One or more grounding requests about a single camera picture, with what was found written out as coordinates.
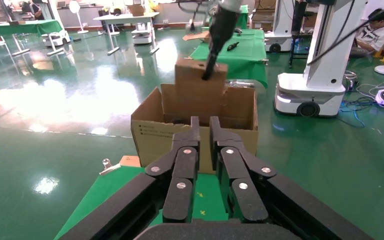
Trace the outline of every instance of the metal clip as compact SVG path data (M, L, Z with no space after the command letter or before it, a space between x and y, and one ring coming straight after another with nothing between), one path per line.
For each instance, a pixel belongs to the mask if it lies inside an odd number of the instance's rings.
M105 158L104 160L102 160L102 164L104 166L104 170L99 173L99 175L101 176L108 174L121 167L120 163L117 163L116 165L113 166L108 158Z

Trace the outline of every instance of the table leg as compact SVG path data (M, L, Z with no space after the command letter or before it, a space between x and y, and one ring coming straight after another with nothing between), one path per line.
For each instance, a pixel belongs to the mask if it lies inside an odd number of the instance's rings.
M112 48L111 51L107 53L107 55L110 56L111 54L120 50L120 48L119 47L114 48L113 37L110 34L110 26L107 23L105 23L105 25L106 25L106 31L108 32L109 42L111 43L111 48Z
M8 46L7 46L7 43L5 43L5 48L6 48L6 50L8 51L8 54L9 54L9 57L11 58L12 63L14 64L15 70L17 70L17 74L20 75L19 68L17 67L16 62L14 61L14 58L13 58L13 56L11 55L11 52L10 52L10 49L8 48Z
M149 52L150 54L154 54L158 49L160 49L159 46L156 45L155 43L155 30L154 30L154 25L152 24L152 18L149 18L149 22L151 23L151 33L152 33L152 50Z
M295 40L296 40L296 38L292 37L292 44L290 46L289 68L292 68L292 61L294 59Z
M52 41L52 37L50 34L47 35L48 38L49 38L49 41L50 41L50 45L52 46L52 50L51 52L48 52L46 55L49 57L49 56L52 56L54 54L57 54L59 52L61 52L62 50L64 50L63 47L60 47L59 49L55 49L55 45L54 45L54 41Z
M14 39L15 45L17 45L17 48L18 48L18 52L14 52L14 53L12 54L13 57L18 56L18 55L20 55L20 54L25 54L25 53L27 53L27 52L30 51L29 48L26 48L26 49L24 49L24 50L21 49L20 44L19 44L19 41L17 40L15 34L12 35L12 39Z

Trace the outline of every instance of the cardboard piece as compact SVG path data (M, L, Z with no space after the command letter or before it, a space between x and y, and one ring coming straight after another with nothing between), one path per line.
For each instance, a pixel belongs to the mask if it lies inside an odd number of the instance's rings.
M141 161L139 160L138 156L123 156L120 160L121 166L128 166L128 167L141 167Z
M131 133L139 155L140 165L145 167L168 153L174 133L190 129L190 115L179 115L176 104L177 87L161 84L161 92L155 88L131 115ZM242 137L245 148L253 155L257 152L258 118L254 88L229 87L223 92L222 104L208 115L218 116L222 128ZM210 155L209 118L199 116L201 146L199 172L213 174Z
M145 8L142 4L127 5L127 8L133 17L143 16L145 14Z
M203 31L199 33L191 33L187 34L183 37L184 41L192 40L192 39L204 39L204 43L208 43L210 41L210 32Z
M208 126L210 117L220 114L228 66L216 64L210 79L202 80L205 66L205 61L184 58L177 60L174 68L176 97L170 108L183 121L188 121L191 116L199 116L200 122Z

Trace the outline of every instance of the person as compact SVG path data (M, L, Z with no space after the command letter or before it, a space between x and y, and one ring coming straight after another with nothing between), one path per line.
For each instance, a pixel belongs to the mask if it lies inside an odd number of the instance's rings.
M378 52L384 46L384 10L381 8L374 10L368 18L373 17L374 19L362 27L355 38L358 47L369 53Z
M31 13L34 15L35 20L45 20L41 7L38 6L36 3L34 2L30 3L30 9L31 9Z

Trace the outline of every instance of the small tool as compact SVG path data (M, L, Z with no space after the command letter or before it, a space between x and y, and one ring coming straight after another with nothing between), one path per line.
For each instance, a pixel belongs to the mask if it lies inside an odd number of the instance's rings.
M239 42L230 44L230 45L227 47L227 51L228 51L228 52L232 51L233 49L236 48L236 46L237 46L238 44L239 44Z

